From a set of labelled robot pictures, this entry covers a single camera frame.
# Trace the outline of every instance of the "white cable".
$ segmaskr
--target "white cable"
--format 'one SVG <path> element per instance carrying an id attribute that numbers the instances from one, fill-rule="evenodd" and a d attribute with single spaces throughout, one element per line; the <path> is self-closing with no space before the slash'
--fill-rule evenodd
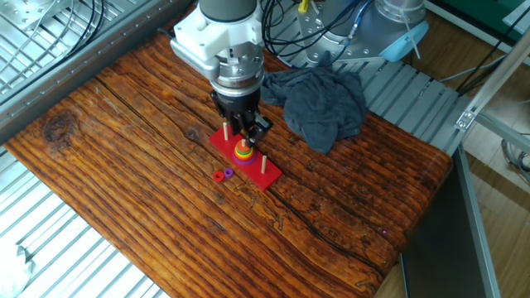
<path id="1" fill-rule="evenodd" d="M 0 74 L 17 58 L 18 54 L 20 54 L 20 51 L 27 46 L 27 44 L 33 39 L 33 36 L 36 34 L 37 29 L 39 29 L 39 26 L 41 25 L 42 19 L 48 14 L 48 12 L 51 10 L 52 7 L 57 3 L 58 0 L 54 0 L 53 3 L 46 9 L 42 17 L 39 19 L 39 22 L 35 26 L 35 30 L 32 32 L 32 34 L 27 38 L 27 40 L 20 46 L 16 51 L 15 54 L 6 62 L 6 64 L 2 67 L 0 70 Z"/>
<path id="2" fill-rule="evenodd" d="M 421 5 L 419 7 L 404 8 L 407 4 L 408 4 L 408 0 L 406 0 L 405 3 L 401 7 L 398 7 L 399 8 L 399 13 L 401 13 L 401 17 L 405 21 L 405 26 L 407 27 L 408 35 L 411 37 L 411 42 L 412 42 L 412 45 L 414 46 L 414 51 L 416 52 L 417 58 L 420 60 L 421 59 L 420 50 L 417 49 L 417 43 L 416 43 L 416 41 L 414 41 L 414 36 L 412 35 L 411 27 L 408 25 L 407 16 L 405 16 L 405 10 L 407 10 L 408 12 L 413 11 L 413 10 L 417 10 Z"/>
<path id="3" fill-rule="evenodd" d="M 490 64 L 480 66 L 479 69 L 480 69 L 480 70 L 487 69 L 487 68 L 489 68 L 489 67 L 495 65 L 495 63 L 499 62 L 499 61 L 500 61 L 501 59 L 503 59 L 505 56 L 506 56 L 506 55 L 502 55 L 502 56 L 500 56 L 499 58 L 497 58 L 495 61 L 491 62 Z M 456 78 L 458 78 L 458 77 L 460 77 L 460 76 L 462 76 L 462 75 L 465 75 L 465 74 L 470 73 L 470 72 L 473 71 L 473 70 L 475 70 L 475 68 L 468 69 L 468 70 L 464 70 L 464 71 L 462 71 L 462 72 L 459 73 L 459 74 L 455 74 L 455 75 L 452 75 L 452 76 L 450 76 L 450 77 L 448 77 L 448 78 L 441 79 L 440 82 L 444 83 L 444 82 L 446 82 L 446 81 L 449 81 L 449 80 L 452 80 L 452 79 L 456 79 Z"/>

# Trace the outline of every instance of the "metal shelf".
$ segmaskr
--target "metal shelf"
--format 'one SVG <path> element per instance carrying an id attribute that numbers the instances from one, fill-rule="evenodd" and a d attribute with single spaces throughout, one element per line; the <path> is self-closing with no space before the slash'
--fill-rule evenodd
<path id="1" fill-rule="evenodd" d="M 168 297 L 3 147 L 0 239 L 35 263 L 21 298 Z"/>

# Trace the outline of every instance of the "blue object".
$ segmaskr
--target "blue object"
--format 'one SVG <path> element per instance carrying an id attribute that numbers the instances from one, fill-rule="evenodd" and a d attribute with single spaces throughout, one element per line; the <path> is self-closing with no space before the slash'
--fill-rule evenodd
<path id="1" fill-rule="evenodd" d="M 419 23 L 417 26 L 411 29 L 410 33 L 407 32 L 403 36 L 399 37 L 390 46 L 382 50 L 379 55 L 390 62 L 400 60 L 414 48 L 410 34 L 414 36 L 414 41 L 418 43 L 426 35 L 428 30 L 429 24 L 427 24 L 426 21 Z"/>

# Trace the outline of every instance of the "orange ring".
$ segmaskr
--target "orange ring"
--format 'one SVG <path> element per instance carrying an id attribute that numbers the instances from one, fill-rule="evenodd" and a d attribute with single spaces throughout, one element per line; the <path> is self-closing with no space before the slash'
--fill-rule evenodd
<path id="1" fill-rule="evenodd" d="M 235 145 L 235 148 L 239 151 L 239 152 L 248 152 L 250 151 L 251 148 L 249 148 L 248 146 L 243 146 L 243 140 L 239 141 L 236 145 Z"/>
<path id="2" fill-rule="evenodd" d="M 250 161 L 254 157 L 254 154 L 248 154 L 246 156 L 241 156 L 239 155 L 239 153 L 235 152 L 235 156 L 240 161 Z"/>
<path id="3" fill-rule="evenodd" d="M 224 180 L 224 173 L 222 171 L 216 171 L 214 173 L 214 181 L 217 183 L 221 183 Z"/>

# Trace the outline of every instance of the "stacked rings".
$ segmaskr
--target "stacked rings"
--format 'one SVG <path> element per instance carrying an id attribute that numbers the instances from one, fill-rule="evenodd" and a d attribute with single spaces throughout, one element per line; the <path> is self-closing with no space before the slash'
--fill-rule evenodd
<path id="1" fill-rule="evenodd" d="M 249 148 L 243 144 L 243 141 L 239 141 L 234 148 L 234 160 L 240 165 L 248 165 L 256 160 L 256 154 L 254 149 Z"/>

